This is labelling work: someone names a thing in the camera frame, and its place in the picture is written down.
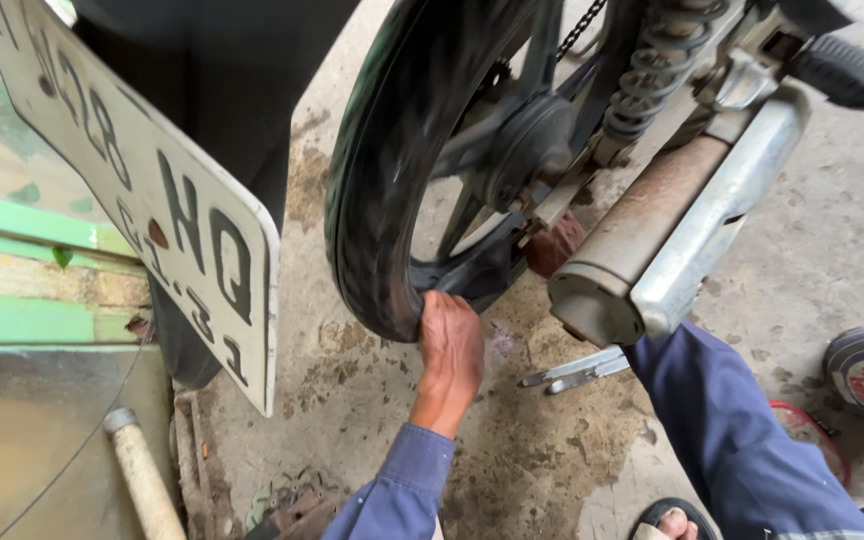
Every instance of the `exhaust pipe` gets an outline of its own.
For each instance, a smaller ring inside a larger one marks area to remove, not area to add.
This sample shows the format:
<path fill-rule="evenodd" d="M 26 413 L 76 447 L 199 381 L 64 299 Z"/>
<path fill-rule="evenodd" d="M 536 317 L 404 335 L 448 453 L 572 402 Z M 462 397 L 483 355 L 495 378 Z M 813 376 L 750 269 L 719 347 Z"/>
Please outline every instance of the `exhaust pipe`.
<path fill-rule="evenodd" d="M 750 122 L 745 111 L 721 113 L 657 158 L 549 279 L 552 314 L 599 347 L 674 332 L 809 116 L 805 93 L 784 84 Z"/>

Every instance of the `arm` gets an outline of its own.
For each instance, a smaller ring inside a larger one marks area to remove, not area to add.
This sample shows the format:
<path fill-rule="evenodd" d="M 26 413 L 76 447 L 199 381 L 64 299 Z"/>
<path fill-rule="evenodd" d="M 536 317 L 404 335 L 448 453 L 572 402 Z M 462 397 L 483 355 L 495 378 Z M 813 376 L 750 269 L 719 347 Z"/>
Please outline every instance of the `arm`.
<path fill-rule="evenodd" d="M 418 343 L 425 370 L 409 423 L 395 436 L 375 480 L 345 503 L 323 539 L 431 538 L 435 533 L 453 439 L 482 383 L 485 344 L 469 304 L 434 291 L 425 293 Z"/>
<path fill-rule="evenodd" d="M 864 533 L 822 452 L 786 434 L 732 347 L 683 321 L 623 350 L 724 537 Z"/>
<path fill-rule="evenodd" d="M 323 539 L 431 538 L 455 443 L 405 423 L 375 480 L 348 500 Z"/>

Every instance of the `motorcycle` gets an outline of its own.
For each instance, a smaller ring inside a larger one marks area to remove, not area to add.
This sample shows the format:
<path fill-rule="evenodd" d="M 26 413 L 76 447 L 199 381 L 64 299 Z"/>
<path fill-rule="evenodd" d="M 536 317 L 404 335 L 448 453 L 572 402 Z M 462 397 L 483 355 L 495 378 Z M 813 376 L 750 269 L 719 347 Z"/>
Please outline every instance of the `motorcycle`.
<path fill-rule="evenodd" d="M 11 100 L 150 269 L 173 378 L 203 387 L 224 367 L 271 415 L 290 120 L 357 2 L 72 3 L 71 30 L 42 0 L 0 3 Z M 418 338 L 425 290 L 484 311 L 528 240 L 624 174 L 548 281 L 552 313 L 600 346 L 674 331 L 798 143 L 803 87 L 864 110 L 864 53 L 830 34 L 850 22 L 832 0 L 592 0 L 561 38 L 562 0 L 396 2 L 333 153 L 342 299 L 394 341 Z M 455 206 L 417 254 L 443 182 L 461 182 Z"/>

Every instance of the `hand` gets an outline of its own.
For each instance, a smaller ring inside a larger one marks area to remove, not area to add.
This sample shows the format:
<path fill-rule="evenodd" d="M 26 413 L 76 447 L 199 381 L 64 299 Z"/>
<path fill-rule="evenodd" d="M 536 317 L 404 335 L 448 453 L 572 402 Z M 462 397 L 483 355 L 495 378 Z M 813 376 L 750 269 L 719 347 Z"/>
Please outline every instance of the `hand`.
<path fill-rule="evenodd" d="M 454 439 L 482 385 L 482 326 L 461 297 L 427 291 L 424 298 L 418 350 L 425 371 L 418 380 L 409 423 Z"/>
<path fill-rule="evenodd" d="M 535 274 L 550 280 L 552 274 L 572 257 L 585 237 L 582 224 L 569 210 L 555 227 L 536 234 L 525 244 L 525 261 Z"/>

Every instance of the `footrest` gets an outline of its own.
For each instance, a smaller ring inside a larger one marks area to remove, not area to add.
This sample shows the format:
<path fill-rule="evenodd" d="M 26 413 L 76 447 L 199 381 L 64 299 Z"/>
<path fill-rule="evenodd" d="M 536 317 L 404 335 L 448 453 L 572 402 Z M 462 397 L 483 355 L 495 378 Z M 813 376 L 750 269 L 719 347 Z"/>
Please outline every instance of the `footrest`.
<path fill-rule="evenodd" d="M 802 47 L 786 73 L 828 96 L 828 101 L 864 111 L 864 52 L 833 35 L 820 35 Z"/>

